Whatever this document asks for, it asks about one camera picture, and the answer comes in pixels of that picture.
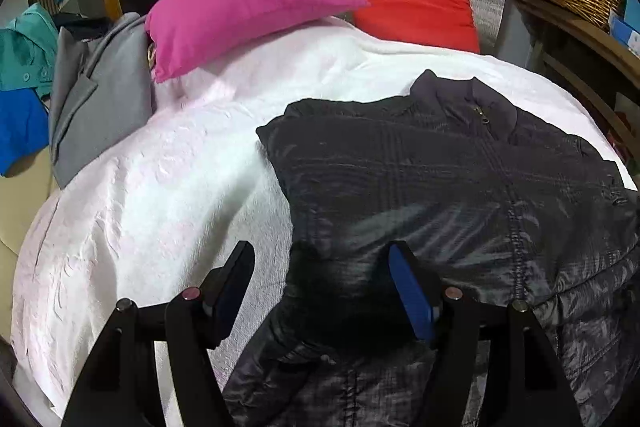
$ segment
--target white blanket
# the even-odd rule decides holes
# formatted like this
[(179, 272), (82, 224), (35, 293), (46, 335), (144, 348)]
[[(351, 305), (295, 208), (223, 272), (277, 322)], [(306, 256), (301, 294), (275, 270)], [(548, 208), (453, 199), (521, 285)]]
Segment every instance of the white blanket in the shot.
[[(313, 97), (369, 102), (408, 92), (425, 69), (478, 77), (626, 169), (587, 111), (545, 78), (442, 48), (385, 42), (328, 19), (254, 41), (156, 89), (148, 125), (50, 198), (15, 275), (12, 343), (62, 416), (74, 379), (116, 300), (168, 301), (223, 264), (239, 239), (256, 266), (230, 338), (212, 361), (223, 386), (287, 270), (289, 208), (255, 128)], [(180, 425), (166, 350), (158, 349), (168, 427)]]

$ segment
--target red cloth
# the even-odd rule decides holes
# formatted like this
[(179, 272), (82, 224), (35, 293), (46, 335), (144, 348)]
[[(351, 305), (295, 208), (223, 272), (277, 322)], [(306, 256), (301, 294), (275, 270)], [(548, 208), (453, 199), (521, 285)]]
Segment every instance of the red cloth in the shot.
[(469, 0), (368, 0), (355, 25), (379, 39), (479, 53)]

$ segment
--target green shirt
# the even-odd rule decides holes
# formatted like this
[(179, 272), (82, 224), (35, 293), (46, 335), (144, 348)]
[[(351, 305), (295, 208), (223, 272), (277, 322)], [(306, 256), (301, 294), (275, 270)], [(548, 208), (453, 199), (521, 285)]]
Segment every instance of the green shirt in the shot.
[(0, 90), (31, 87), (39, 97), (51, 92), (58, 30), (40, 4), (0, 28)]

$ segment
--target gray garment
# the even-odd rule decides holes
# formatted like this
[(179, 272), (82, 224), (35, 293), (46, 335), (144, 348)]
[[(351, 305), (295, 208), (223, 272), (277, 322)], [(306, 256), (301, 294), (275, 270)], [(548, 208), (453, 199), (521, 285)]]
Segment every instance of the gray garment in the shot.
[(60, 29), (51, 91), (49, 142), (60, 188), (151, 117), (145, 18), (123, 15), (99, 41)]

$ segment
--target beige surface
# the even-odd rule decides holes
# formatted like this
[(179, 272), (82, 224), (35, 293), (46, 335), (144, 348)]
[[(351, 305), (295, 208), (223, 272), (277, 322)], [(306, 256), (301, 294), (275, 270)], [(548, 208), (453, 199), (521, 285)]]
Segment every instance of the beige surface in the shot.
[(0, 176), (0, 335), (9, 340), (17, 255), (36, 213), (56, 188), (49, 150), (23, 158)]

